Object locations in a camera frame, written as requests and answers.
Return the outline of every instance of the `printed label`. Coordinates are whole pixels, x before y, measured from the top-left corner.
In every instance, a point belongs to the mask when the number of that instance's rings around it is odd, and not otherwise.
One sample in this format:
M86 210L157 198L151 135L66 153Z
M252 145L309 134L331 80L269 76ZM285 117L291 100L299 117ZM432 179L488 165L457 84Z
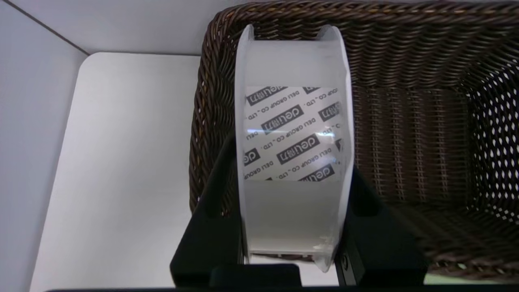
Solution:
M276 156L278 157L279 163L283 165L319 144L320 142L319 139L317 139L316 134L312 134L276 154Z
M311 174L301 178L299 181L321 181L325 178L328 178L334 175L333 167L331 164L327 164L318 170L312 172Z
M319 116L321 117L321 119L323 120L323 122L326 122L329 119L338 115L339 112L340 112L340 102L337 101L336 103L330 105L329 107L326 107L326 108L320 110L318 113L319 113Z
M335 117L342 114L338 88L247 86L245 98L245 179L298 181L314 174L307 179L318 180L330 171L335 175L326 181L342 178L337 159L346 146L342 119ZM328 164L333 169L323 168Z
M286 88L287 88L286 86L267 86L245 98L247 99L249 104L251 106L253 106L253 105L257 104L258 102L260 102L264 99L267 99Z
M268 135L272 131L281 128L282 126L288 124L303 114L304 112L298 104L295 107L292 107L275 116L274 118L264 122L261 124L261 128L265 131L265 134Z
M250 150L249 152L245 153L245 156L243 157L243 164L245 166L253 163L254 161L258 160L260 158L260 155L258 154L258 151L256 148Z
M306 94L309 94L311 92L314 92L316 91L317 89L319 89L320 87L303 87L303 90L306 92Z

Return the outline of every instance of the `white table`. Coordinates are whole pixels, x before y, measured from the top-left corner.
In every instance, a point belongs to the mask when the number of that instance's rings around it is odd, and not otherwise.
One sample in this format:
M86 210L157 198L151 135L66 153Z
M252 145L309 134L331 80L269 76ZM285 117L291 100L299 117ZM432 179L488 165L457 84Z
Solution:
M199 60L98 53L83 63L31 292L173 286ZM333 268L299 266L305 285L337 285Z

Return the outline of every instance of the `wicker basket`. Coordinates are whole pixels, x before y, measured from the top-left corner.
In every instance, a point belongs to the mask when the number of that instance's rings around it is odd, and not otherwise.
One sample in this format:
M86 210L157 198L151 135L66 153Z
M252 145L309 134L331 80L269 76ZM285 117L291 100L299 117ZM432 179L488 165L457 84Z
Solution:
M220 12L198 73L191 210L234 130L235 52L249 23L257 39L338 27L352 71L355 163L416 235L430 271L519 281L519 4L292 1ZM227 198L234 192L230 183ZM224 201L223 215L232 208Z

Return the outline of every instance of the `tape roll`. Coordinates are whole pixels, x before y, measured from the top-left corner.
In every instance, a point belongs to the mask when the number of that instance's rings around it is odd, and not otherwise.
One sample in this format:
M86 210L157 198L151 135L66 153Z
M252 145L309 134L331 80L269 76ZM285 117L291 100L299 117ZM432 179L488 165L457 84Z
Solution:
M327 271L353 170L350 70L339 30L316 41L242 33L235 74L240 211L247 250L312 255Z

